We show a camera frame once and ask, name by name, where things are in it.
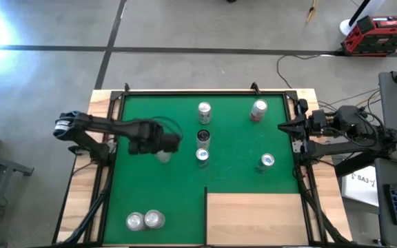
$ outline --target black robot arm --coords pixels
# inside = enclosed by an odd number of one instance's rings
[[[127,137],[130,154],[179,150],[180,136],[164,133],[162,125],[152,119],[116,121],[74,111],[60,115],[56,120],[53,135],[62,141],[74,141],[82,149],[89,151],[93,160],[99,163],[106,162],[110,147],[105,143],[96,142],[85,131]]]
[[[301,165],[316,163],[326,155],[361,152],[347,163],[335,166],[336,175],[344,176],[370,165],[375,158],[396,151],[397,131],[386,128],[377,116],[380,125],[372,125],[366,119],[370,113],[363,108],[342,106],[332,113],[315,110],[308,118],[305,115],[307,110],[307,101],[299,100],[295,106],[296,118],[278,125],[279,130],[302,143],[298,156]],[[347,142],[320,144],[310,140],[310,136],[343,136]]]

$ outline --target concrete floor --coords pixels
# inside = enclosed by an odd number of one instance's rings
[[[349,0],[320,1],[305,25],[311,0],[128,0],[116,46],[336,50],[340,21],[357,6]],[[0,0],[0,44],[106,46],[119,0]],[[387,0],[378,14],[397,14]],[[52,136],[61,112],[86,111],[103,52],[0,51],[0,155],[35,167],[15,176],[0,225],[11,247],[49,245],[74,156]],[[279,56],[113,53],[103,89],[284,88]],[[332,102],[378,87],[378,73],[397,70],[397,58],[321,56],[281,61],[293,87],[315,88]],[[358,97],[342,104],[356,104]],[[381,115],[377,103],[372,109]],[[377,215],[346,206],[355,241],[378,238]]]

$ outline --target green felt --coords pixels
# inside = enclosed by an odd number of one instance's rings
[[[256,99],[268,104],[259,123],[249,117]],[[212,106],[208,125],[197,119],[197,107],[203,101]],[[128,140],[121,138],[105,244],[203,244],[205,186],[212,193],[298,193],[289,136],[276,127],[286,121],[282,96],[127,96],[124,121],[154,116],[179,123],[184,133],[179,151],[162,164],[151,154],[130,156]],[[199,169],[195,157],[196,134],[201,129],[211,134],[205,169]],[[264,153],[276,161],[259,174],[255,166]],[[150,209],[165,215],[164,227],[145,231],[126,227],[129,214],[145,214]]]

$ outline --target can lid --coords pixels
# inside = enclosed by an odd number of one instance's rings
[[[143,225],[143,214],[131,213],[127,217],[127,226],[130,229],[138,229]]]
[[[145,224],[148,227],[154,227],[159,224],[161,221],[159,211],[157,210],[149,210],[145,215]]]
[[[259,110],[266,110],[267,109],[267,103],[264,100],[257,100],[255,102],[255,107],[258,108]]]
[[[209,112],[211,111],[211,105],[207,102],[202,102],[198,105],[198,110],[200,110],[200,112]]]
[[[206,149],[200,148],[197,150],[196,156],[199,160],[205,161],[210,157],[210,153]]]
[[[211,134],[207,130],[200,130],[197,133],[197,138],[199,141],[207,141],[210,139]]]
[[[272,166],[275,163],[275,158],[271,154],[264,154],[261,156],[261,162],[264,166]]]

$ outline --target soda can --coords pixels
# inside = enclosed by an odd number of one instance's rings
[[[204,149],[200,148],[196,152],[197,163],[200,168],[204,168],[207,166],[207,160],[210,157],[210,153]]]
[[[197,149],[210,148],[211,134],[207,130],[200,130],[197,133]]]
[[[144,216],[141,213],[134,212],[127,217],[127,227],[131,231],[142,231],[146,228]]]
[[[211,105],[202,102],[198,105],[198,121],[201,124],[209,124],[211,122]]]
[[[149,210],[145,215],[145,224],[149,228],[159,229],[165,224],[165,216],[157,210]]]
[[[251,110],[251,120],[253,121],[261,121],[265,116],[267,110],[267,103],[264,100],[257,100],[255,101],[254,105],[252,106]]]
[[[275,163],[275,158],[271,154],[263,154],[260,161],[256,165],[256,171],[263,173],[272,167]]]
[[[160,163],[168,163],[168,161],[171,159],[171,152],[164,152],[162,150],[158,151],[155,156]]]

